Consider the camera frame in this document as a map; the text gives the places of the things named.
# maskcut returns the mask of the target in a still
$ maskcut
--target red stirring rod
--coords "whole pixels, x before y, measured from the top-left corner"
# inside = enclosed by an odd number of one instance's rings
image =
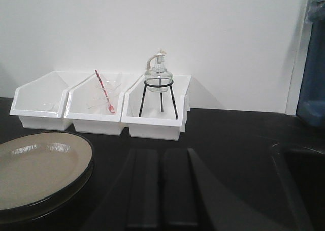
[[[102,80],[101,80],[101,78],[100,78],[100,75],[99,75],[99,73],[98,73],[97,70],[95,70],[95,72],[96,72],[96,75],[97,75],[98,80],[100,81],[100,84],[101,84],[101,87],[102,87],[102,89],[103,89],[103,91],[104,91],[105,97],[106,97],[106,99],[107,99],[107,102],[108,102],[108,110],[109,110],[111,113],[115,113],[115,109],[114,109],[113,105],[110,103],[110,100],[108,99],[107,92],[106,92],[105,87],[104,87],[104,85],[103,85],[103,82],[102,82]]]

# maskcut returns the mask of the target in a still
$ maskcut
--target black countertop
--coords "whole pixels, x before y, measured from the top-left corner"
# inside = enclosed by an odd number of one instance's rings
[[[45,131],[24,129],[17,116],[9,116],[11,102],[0,98],[0,143]],[[75,132],[73,126],[66,131]],[[156,149],[163,154],[168,148],[193,148],[223,187],[258,213],[256,220],[245,224],[250,230],[260,230],[258,216],[274,224],[263,230],[298,230],[269,149],[277,143],[325,148],[324,133],[297,117],[230,110],[191,109],[186,132],[178,141],[132,138],[127,128],[120,136],[78,134],[94,145],[95,169],[85,187],[58,210],[33,221],[0,226],[0,230],[79,230],[111,190],[130,149]]]

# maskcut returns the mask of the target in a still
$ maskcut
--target white storage tray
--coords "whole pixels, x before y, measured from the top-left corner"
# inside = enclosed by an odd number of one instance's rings
[[[147,89],[141,117],[144,76],[125,94],[121,122],[127,123],[132,137],[178,140],[185,132],[186,112],[189,111],[187,90],[191,76],[175,75],[172,85],[178,119],[176,119],[170,90],[162,93],[164,112],[160,111],[159,93]]]
[[[68,91],[92,73],[52,71],[16,89],[10,115],[18,115],[24,128],[65,130]]]
[[[101,73],[104,79],[114,80],[118,74]],[[121,84],[115,97],[109,95],[115,114],[107,110],[104,91],[98,81],[97,75],[93,75],[87,81],[75,87],[69,92],[66,119],[72,119],[75,130],[78,132],[119,135],[125,128],[121,123],[124,95],[139,79],[140,74],[122,74]]]

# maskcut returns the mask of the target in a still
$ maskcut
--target metal ring stand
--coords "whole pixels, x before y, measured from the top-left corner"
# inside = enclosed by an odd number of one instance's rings
[[[176,104],[175,104],[175,99],[174,99],[174,93],[173,93],[173,88],[172,88],[172,84],[173,83],[174,83],[174,81],[172,80],[172,82],[169,83],[169,84],[167,84],[167,85],[150,85],[146,81],[144,81],[144,90],[143,90],[143,95],[142,95],[142,100],[141,100],[139,117],[141,117],[141,114],[142,114],[144,96],[146,95],[147,86],[153,87],[153,88],[163,88],[163,87],[168,87],[169,86],[169,88],[171,90],[171,95],[172,95],[172,100],[173,100],[173,105],[174,105],[175,116],[176,116],[176,119],[178,119],[178,114],[177,114],[177,109],[176,109]],[[160,93],[160,110],[161,110],[161,112],[164,111],[164,108],[163,108],[163,93],[162,92]]]

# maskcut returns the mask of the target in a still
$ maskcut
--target plate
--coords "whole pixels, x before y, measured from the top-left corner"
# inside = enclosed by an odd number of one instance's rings
[[[56,208],[82,188],[91,172],[92,146],[75,134],[41,133],[1,144],[0,223]]]

